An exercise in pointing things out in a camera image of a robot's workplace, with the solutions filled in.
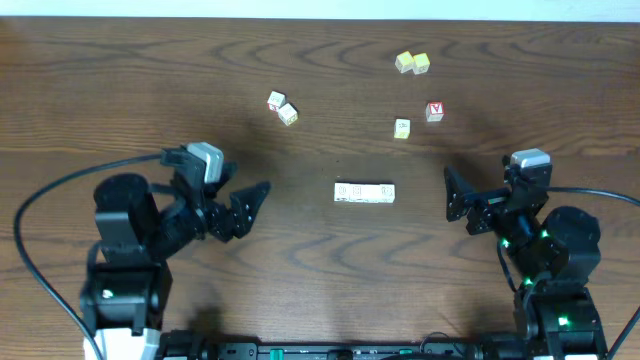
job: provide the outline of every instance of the wood grain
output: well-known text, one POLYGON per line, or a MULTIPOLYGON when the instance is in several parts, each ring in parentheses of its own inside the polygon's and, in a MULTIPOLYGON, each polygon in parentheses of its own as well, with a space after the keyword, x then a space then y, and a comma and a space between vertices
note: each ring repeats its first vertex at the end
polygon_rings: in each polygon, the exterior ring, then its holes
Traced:
MULTIPOLYGON (((446 222, 442 168, 494 188, 501 155, 540 147, 557 185, 640 194, 639 35, 628 24, 0 20, 0 358, 82 356, 79 332, 17 256, 20 201, 70 171, 197 140, 239 164, 221 199, 262 180, 274 188, 249 236, 171 259, 165 329, 262 341, 513 329, 495 240, 446 222), (429 73, 399 74, 404 50, 427 51, 429 73), (300 110, 291 127, 266 108, 274 89, 300 110), (441 123, 424 122, 429 100, 444 102, 441 123), (413 120, 408 140, 393 139, 395 117, 413 120), (335 204, 338 180, 393 182, 396 202, 335 204)), ((56 190, 25 218, 34 260, 74 306, 104 176, 56 190)), ((640 212, 560 194, 546 212, 562 204, 601 221, 590 289, 611 345, 640 295, 640 212)), ((621 359, 640 356, 638 333, 621 359)))

